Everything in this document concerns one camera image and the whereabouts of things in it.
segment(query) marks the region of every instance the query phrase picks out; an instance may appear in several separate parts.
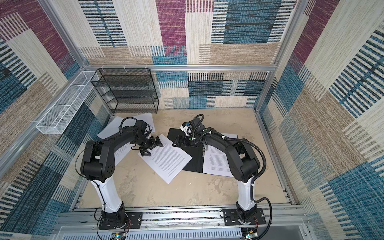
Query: patterned wall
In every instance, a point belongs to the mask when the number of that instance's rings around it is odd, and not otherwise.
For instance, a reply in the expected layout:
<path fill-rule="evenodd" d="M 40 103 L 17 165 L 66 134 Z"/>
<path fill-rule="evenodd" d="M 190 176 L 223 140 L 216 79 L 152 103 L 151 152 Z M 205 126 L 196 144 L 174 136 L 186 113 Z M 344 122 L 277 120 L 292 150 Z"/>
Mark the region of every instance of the patterned wall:
<path fill-rule="evenodd" d="M 318 239 L 384 239 L 384 4 L 310 0 L 260 114 Z"/>
<path fill-rule="evenodd" d="M 37 0 L 0 0 L 0 155 L 79 69 Z"/>
<path fill-rule="evenodd" d="M 159 108 L 252 108 L 268 72 L 152 72 Z"/>
<path fill-rule="evenodd" d="M 75 157 L 86 142 L 99 140 L 109 120 L 96 94 L 93 89 L 62 135 L 39 133 L 1 179 L 0 231 L 23 233 L 26 240 L 49 236 L 58 214 L 69 210 L 82 180 Z"/>
<path fill-rule="evenodd" d="M 52 0 L 90 64 L 271 64 L 295 0 Z"/>
<path fill-rule="evenodd" d="M 0 0 L 0 5 L 2 155 L 79 66 L 37 0 Z M 33 139 L 0 180 L 0 239 L 48 238 L 79 188 L 74 156 L 86 141 L 97 139 L 108 119 L 92 91 L 61 136 L 39 133 Z"/>

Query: black folder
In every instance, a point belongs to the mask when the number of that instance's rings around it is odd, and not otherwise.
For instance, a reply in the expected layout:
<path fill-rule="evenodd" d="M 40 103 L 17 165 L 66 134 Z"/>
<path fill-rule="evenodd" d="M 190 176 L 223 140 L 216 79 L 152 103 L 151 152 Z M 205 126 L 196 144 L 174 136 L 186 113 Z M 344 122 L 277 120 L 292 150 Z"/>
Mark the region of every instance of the black folder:
<path fill-rule="evenodd" d="M 170 128 L 168 132 L 167 138 L 174 142 L 178 135 L 185 135 L 185 133 L 181 129 Z M 204 144 L 199 142 L 196 146 L 193 147 L 181 147 L 189 156 L 192 157 L 191 161 L 187 163 L 187 165 L 183 168 L 185 171 L 190 172 L 200 172 L 203 173 L 203 149 Z"/>

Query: metal base plate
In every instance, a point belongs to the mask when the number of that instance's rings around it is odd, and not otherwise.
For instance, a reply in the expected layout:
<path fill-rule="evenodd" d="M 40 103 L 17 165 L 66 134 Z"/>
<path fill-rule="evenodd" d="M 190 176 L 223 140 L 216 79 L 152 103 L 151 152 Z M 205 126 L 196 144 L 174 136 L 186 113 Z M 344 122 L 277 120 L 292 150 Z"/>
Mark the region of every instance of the metal base plate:
<path fill-rule="evenodd" d="M 242 225 L 242 223 L 239 222 L 239 218 L 237 217 L 236 209 L 223 209 L 221 212 L 223 213 L 224 223 L 226 226 Z M 257 209 L 255 217 L 259 225 L 266 223 L 262 209 Z M 256 224 L 256 221 L 253 219 L 250 224 Z"/>
<path fill-rule="evenodd" d="M 141 226 L 142 212 L 126 212 L 128 219 L 131 220 L 131 229 L 139 229 Z M 99 224 L 100 230 L 109 230 L 109 229 L 124 229 L 126 225 L 121 227 L 116 222 L 110 222 L 102 219 Z"/>

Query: white wire mesh basket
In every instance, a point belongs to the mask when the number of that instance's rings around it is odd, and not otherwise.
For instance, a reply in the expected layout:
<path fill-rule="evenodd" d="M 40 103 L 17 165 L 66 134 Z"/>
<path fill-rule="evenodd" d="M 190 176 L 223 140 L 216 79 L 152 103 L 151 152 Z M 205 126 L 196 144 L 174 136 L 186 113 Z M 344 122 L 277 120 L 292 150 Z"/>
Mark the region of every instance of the white wire mesh basket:
<path fill-rule="evenodd" d="M 36 128 L 43 134 L 63 134 L 80 106 L 92 90 L 95 72 L 83 71 L 47 111 Z"/>

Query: beige table surface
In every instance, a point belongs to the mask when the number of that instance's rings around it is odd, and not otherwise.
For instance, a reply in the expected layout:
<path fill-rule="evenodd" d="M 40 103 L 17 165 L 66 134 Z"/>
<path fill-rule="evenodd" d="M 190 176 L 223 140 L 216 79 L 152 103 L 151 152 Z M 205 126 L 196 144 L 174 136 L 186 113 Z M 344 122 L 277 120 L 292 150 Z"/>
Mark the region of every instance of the beige table surface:
<path fill-rule="evenodd" d="M 266 171 L 255 181 L 255 199 L 267 197 L 272 203 L 286 203 L 271 157 L 252 109 L 181 109 L 162 110 L 152 114 L 156 132 L 167 136 L 169 128 L 179 128 L 183 122 L 204 114 L 203 124 L 219 132 L 237 134 L 255 143 L 266 156 Z M 132 114 L 118 114 L 120 117 Z M 130 151 L 116 166 L 114 182 L 126 207 L 185 206 L 235 204 L 238 190 L 233 177 L 181 171 L 167 184 L 137 154 Z M 88 183 L 80 200 L 80 208 L 100 207 L 95 188 Z"/>

